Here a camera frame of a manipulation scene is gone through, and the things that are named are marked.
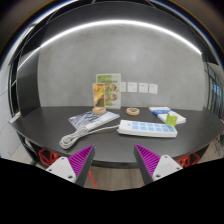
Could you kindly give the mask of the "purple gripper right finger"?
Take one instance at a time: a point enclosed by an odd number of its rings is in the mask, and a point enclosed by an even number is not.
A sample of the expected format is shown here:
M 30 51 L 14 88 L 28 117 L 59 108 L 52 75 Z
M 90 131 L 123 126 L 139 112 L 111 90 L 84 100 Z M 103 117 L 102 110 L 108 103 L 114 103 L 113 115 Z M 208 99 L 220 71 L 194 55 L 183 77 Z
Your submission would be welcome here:
M 134 156 L 145 185 L 182 169 L 169 155 L 160 156 L 138 144 L 134 145 Z

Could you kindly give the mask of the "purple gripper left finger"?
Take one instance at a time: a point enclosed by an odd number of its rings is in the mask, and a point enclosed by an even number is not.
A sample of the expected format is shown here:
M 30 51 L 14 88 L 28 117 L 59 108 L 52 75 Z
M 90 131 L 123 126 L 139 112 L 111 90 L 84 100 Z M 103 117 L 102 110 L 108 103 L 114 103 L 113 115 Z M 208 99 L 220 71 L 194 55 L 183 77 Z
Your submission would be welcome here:
M 83 187 L 94 156 L 95 147 L 91 145 L 69 157 L 60 157 L 46 171 Z

